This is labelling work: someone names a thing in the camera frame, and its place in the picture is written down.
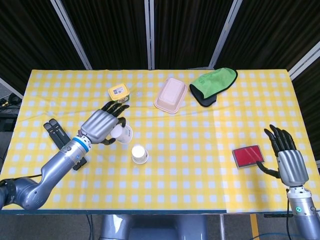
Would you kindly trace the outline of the grey partition frame post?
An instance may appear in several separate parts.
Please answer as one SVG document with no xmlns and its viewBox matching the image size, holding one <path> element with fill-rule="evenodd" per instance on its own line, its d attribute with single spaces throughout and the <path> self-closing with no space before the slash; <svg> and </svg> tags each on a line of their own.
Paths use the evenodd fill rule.
<svg viewBox="0 0 320 240">
<path fill-rule="evenodd" d="M 318 41 L 288 72 L 293 81 L 314 61 L 320 58 L 320 41 Z"/>
<path fill-rule="evenodd" d="M 224 22 L 223 28 L 221 30 L 221 33 L 219 35 L 218 41 L 216 43 L 216 46 L 214 48 L 213 54 L 211 56 L 208 69 L 214 69 L 218 58 L 223 50 L 223 47 L 225 45 L 225 42 L 229 36 L 230 30 L 233 26 L 233 23 L 237 17 L 238 11 L 242 5 L 243 0 L 233 0 L 232 5 L 230 7 L 230 10 L 228 12 L 228 15 L 226 17 L 226 20 Z"/>
<path fill-rule="evenodd" d="M 155 0 L 144 0 L 147 68 L 155 70 Z"/>
<path fill-rule="evenodd" d="M 92 65 L 85 53 L 82 43 L 76 33 L 76 30 L 69 18 L 69 15 L 61 0 L 50 0 L 60 22 L 62 23 L 75 51 L 77 52 L 82 64 L 86 70 L 92 70 Z"/>
<path fill-rule="evenodd" d="M 0 77 L 0 97 L 5 97 L 10 95 L 11 93 L 15 94 L 20 99 L 23 99 L 23 94 L 18 92 L 14 87 L 8 84 Z"/>
</svg>

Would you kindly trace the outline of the paper cup blue flower print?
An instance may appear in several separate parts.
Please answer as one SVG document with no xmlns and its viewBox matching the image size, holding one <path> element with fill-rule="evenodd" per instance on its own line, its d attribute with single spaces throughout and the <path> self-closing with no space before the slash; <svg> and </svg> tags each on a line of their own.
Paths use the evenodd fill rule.
<svg viewBox="0 0 320 240">
<path fill-rule="evenodd" d="M 116 125 L 110 132 L 110 136 L 121 144 L 128 144 L 133 138 L 133 130 L 129 125 L 122 127 L 121 124 Z"/>
</svg>

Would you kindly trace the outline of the yellow white checked tablecloth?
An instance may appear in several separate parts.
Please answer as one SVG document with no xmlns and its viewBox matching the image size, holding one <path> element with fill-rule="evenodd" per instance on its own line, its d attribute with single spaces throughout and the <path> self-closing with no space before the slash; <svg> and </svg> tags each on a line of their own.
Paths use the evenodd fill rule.
<svg viewBox="0 0 320 240">
<path fill-rule="evenodd" d="M 189 84 L 201 70 L 33 70 L 17 117 L 0 179 L 37 176 L 58 152 L 44 129 L 56 119 L 74 137 L 90 115 L 110 100 L 108 89 L 130 91 L 123 112 L 133 130 L 128 144 L 93 145 L 87 163 L 71 170 L 42 210 L 195 210 L 229 213 L 284 211 L 286 186 L 257 166 L 237 168 L 232 150 L 258 145 L 265 166 L 277 161 L 264 129 L 287 130 L 301 152 L 320 209 L 320 175 L 289 73 L 285 69 L 239 70 L 234 84 L 210 107 L 191 93 L 176 114 L 155 107 L 165 81 Z M 134 145 L 148 152 L 132 160 Z"/>
</svg>

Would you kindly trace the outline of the black folding stand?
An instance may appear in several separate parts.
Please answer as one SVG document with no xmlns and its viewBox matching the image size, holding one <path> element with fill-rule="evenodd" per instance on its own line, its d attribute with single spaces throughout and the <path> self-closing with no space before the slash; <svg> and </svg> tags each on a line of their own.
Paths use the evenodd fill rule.
<svg viewBox="0 0 320 240">
<path fill-rule="evenodd" d="M 46 122 L 43 127 L 59 149 L 58 153 L 41 168 L 43 177 L 54 176 L 63 169 L 77 171 L 87 163 L 85 154 L 90 147 L 86 139 L 78 136 L 70 138 L 54 118 Z"/>
</svg>

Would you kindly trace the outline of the red flat card box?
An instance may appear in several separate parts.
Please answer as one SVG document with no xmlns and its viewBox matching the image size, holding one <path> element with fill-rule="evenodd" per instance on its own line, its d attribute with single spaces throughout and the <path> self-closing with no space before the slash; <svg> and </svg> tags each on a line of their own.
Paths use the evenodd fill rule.
<svg viewBox="0 0 320 240">
<path fill-rule="evenodd" d="M 238 169 L 263 163 L 264 157 L 258 145 L 245 146 L 232 150 L 232 155 Z"/>
</svg>

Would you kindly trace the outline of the grey robot base column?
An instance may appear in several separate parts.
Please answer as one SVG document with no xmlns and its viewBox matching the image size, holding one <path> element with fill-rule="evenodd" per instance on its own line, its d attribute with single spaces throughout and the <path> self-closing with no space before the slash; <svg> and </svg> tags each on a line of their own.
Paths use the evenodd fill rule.
<svg viewBox="0 0 320 240">
<path fill-rule="evenodd" d="M 106 214 L 99 240 L 208 240 L 202 214 Z"/>
</svg>

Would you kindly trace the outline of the green black cleaning mitt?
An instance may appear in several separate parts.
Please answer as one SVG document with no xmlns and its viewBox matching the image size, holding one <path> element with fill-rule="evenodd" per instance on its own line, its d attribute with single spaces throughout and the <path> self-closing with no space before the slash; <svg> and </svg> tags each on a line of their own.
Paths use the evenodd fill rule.
<svg viewBox="0 0 320 240">
<path fill-rule="evenodd" d="M 232 68 L 222 67 L 205 73 L 189 84 L 189 89 L 202 107 L 210 107 L 217 95 L 229 89 L 238 77 Z"/>
</svg>

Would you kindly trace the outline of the paper cup green leaf print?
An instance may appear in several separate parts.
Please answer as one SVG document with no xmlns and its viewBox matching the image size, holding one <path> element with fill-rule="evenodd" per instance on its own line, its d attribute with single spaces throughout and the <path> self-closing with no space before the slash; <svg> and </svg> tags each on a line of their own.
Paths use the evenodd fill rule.
<svg viewBox="0 0 320 240">
<path fill-rule="evenodd" d="M 131 149 L 131 157 L 135 156 L 137 158 L 140 158 L 146 155 L 149 155 L 148 151 L 142 145 L 136 144 Z"/>
</svg>

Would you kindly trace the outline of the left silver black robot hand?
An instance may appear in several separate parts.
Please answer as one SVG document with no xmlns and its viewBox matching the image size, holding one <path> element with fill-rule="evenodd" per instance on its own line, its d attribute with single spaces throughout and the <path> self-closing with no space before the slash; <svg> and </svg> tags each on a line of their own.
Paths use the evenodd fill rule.
<svg viewBox="0 0 320 240">
<path fill-rule="evenodd" d="M 111 100 L 102 108 L 96 110 L 80 127 L 78 136 L 87 137 L 92 144 L 104 144 L 106 146 L 113 144 L 114 137 L 107 139 L 107 136 L 117 126 L 126 126 L 126 118 L 119 115 L 129 108 L 127 104 L 116 103 Z"/>
</svg>

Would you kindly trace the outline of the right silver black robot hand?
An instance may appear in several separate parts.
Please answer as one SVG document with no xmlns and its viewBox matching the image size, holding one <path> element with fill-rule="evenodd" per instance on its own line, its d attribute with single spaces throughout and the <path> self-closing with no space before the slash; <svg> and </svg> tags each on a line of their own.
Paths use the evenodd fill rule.
<svg viewBox="0 0 320 240">
<path fill-rule="evenodd" d="M 274 151 L 277 170 L 266 168 L 260 161 L 256 164 L 265 174 L 280 179 L 287 187 L 303 186 L 308 180 L 308 172 L 303 156 L 297 150 L 293 137 L 284 129 L 274 125 L 270 129 L 264 129 Z"/>
</svg>

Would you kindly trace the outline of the yellow green food tub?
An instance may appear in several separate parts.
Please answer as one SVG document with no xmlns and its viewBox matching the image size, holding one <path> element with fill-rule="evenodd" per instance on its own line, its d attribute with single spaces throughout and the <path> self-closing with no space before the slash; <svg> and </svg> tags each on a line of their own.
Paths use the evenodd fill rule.
<svg viewBox="0 0 320 240">
<path fill-rule="evenodd" d="M 110 87 L 108 94 L 115 103 L 123 104 L 130 100 L 130 91 L 124 83 Z"/>
</svg>

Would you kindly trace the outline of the pink plastic tray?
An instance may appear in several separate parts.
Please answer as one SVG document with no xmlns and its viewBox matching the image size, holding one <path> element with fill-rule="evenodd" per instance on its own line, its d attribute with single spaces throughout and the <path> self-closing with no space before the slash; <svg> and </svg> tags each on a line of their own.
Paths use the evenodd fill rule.
<svg viewBox="0 0 320 240">
<path fill-rule="evenodd" d="M 173 77 L 168 78 L 159 91 L 154 106 L 169 114 L 176 114 L 187 93 L 186 84 Z"/>
</svg>

